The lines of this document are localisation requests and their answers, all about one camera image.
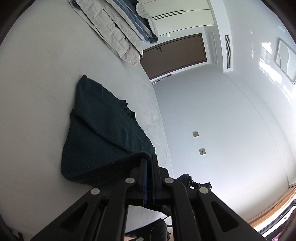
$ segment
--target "mattress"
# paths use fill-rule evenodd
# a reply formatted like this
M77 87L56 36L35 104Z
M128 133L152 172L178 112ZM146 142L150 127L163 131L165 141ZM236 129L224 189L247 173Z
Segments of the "mattress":
M68 0L37 0L0 46L0 214L29 236L91 188L66 180L60 167L83 74L127 101L159 165L173 176L156 96L141 65L119 59ZM162 217L131 206L126 231Z

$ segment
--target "dark green cloth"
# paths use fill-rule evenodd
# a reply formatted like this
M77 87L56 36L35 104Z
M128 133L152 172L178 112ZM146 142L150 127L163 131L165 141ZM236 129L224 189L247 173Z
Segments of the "dark green cloth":
M70 119L61 163L70 181L100 188L114 185L129 176L141 157L155 155L126 101L85 75L77 84Z

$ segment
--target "pile of clothes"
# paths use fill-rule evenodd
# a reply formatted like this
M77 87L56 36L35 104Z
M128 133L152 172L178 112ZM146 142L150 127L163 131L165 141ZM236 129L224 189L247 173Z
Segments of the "pile of clothes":
M124 61L137 65L142 42L156 43L158 32L151 15L138 0L69 0L73 9Z

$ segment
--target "wooden door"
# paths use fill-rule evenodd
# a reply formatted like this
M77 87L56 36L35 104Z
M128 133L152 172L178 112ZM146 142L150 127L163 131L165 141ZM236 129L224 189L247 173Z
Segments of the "wooden door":
M144 50L140 63L149 79L154 79L174 70L206 61L202 34L195 34Z

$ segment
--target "cabinet door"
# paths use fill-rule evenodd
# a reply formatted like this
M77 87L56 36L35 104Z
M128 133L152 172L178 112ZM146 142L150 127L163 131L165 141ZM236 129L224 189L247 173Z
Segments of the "cabinet door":
M143 52L141 65L150 79L190 65L206 62L201 34L174 39Z
M146 2L144 6L152 17L176 11L210 9L207 0L155 0Z
M194 10L155 20L158 35L167 34L185 28L214 25L211 10Z

